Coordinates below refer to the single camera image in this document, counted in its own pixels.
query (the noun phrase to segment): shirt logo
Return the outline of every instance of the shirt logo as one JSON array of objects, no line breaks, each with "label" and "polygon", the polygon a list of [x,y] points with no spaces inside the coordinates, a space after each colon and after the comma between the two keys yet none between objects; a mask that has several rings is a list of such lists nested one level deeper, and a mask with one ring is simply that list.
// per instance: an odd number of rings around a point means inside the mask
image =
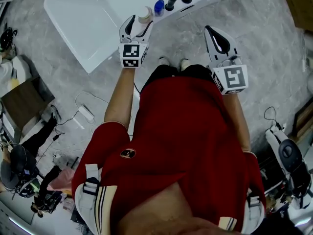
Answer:
[{"label": "shirt logo", "polygon": [[136,151],[134,149],[126,149],[123,150],[120,156],[124,159],[131,159],[136,155]]}]

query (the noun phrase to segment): person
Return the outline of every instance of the person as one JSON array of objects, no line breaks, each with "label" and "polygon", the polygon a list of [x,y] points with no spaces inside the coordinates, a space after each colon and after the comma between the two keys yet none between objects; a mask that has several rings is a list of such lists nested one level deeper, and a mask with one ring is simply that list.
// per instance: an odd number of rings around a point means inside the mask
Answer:
[{"label": "person", "polygon": [[20,173],[31,174],[34,170],[39,148],[53,132],[58,119],[60,119],[55,106],[52,105],[50,109],[52,111],[51,118],[38,133],[24,143],[14,145],[11,152],[8,151],[6,145],[2,146],[3,160],[0,166],[0,179],[7,189],[14,189],[18,185]]},{"label": "person", "polygon": [[140,93],[130,141],[135,70],[122,70],[72,181],[76,208],[90,230],[256,230],[266,202],[238,96],[222,96],[209,69],[184,59],[178,71],[162,57]]},{"label": "person", "polygon": [[34,203],[32,203],[30,208],[34,213],[37,213],[40,218],[44,216],[43,212],[49,211],[49,206],[47,205],[49,203],[46,201],[46,196],[50,194],[51,196],[54,196],[54,198],[57,198],[62,193],[61,191],[58,191],[58,194],[54,194],[55,191],[47,190],[49,183],[57,178],[60,172],[60,168],[57,165],[54,166],[43,179],[40,185],[39,194],[35,194],[34,196]]}]

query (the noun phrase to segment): red shirt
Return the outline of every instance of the red shirt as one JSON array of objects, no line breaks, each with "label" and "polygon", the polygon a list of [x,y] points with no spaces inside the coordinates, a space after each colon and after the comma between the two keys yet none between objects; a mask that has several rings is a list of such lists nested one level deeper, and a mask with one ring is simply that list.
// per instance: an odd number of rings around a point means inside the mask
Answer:
[{"label": "red shirt", "polygon": [[[121,157],[135,150],[131,159]],[[72,181],[73,196],[86,181],[85,164],[98,164],[102,186],[117,186],[111,224],[174,182],[195,217],[219,224],[220,217],[243,224],[248,188],[261,197],[258,162],[243,153],[216,85],[190,77],[149,84],[140,95],[132,141],[119,123],[94,132]]]}]

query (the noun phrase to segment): gray marble floor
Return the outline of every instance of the gray marble floor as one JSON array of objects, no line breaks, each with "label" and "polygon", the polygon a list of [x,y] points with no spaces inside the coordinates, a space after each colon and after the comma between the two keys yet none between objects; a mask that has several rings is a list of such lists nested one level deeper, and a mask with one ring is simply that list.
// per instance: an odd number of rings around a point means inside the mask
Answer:
[{"label": "gray marble floor", "polygon": [[[115,53],[111,60],[88,75],[51,23],[43,3],[44,0],[14,0],[6,16],[9,26],[19,30],[15,38],[18,54],[32,61],[55,95],[54,104],[63,119],[68,119],[77,111],[74,100],[80,91],[92,92],[109,101],[121,70],[120,63]],[[264,110],[274,106],[277,120],[286,122],[290,130],[294,113],[311,97],[306,87],[309,71],[304,65],[303,31],[295,28],[285,0],[224,0],[177,21],[156,25],[144,67],[135,77],[137,86],[142,88],[162,55],[168,56],[175,65],[183,57],[206,65],[205,25],[220,28],[234,37],[243,62],[248,65],[250,86],[240,93],[240,100],[253,150],[259,151],[264,143],[264,132],[270,127],[270,122],[263,119]],[[105,102],[88,94],[79,95],[77,102],[91,109],[96,125],[102,122]],[[133,122],[137,110],[138,100],[134,98]],[[96,126],[87,123],[80,114],[76,119],[84,130],[74,121],[60,128],[66,134],[52,144],[40,161],[39,169],[43,174],[52,166],[53,153],[82,156]]]}]

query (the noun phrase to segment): buckle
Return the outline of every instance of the buckle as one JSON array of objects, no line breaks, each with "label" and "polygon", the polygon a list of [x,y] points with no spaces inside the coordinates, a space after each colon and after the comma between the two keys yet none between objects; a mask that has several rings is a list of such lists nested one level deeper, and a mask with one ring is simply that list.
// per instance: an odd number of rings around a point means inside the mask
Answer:
[{"label": "buckle", "polygon": [[84,182],[83,193],[97,196],[100,187],[100,182],[95,177],[88,178],[86,182]]}]

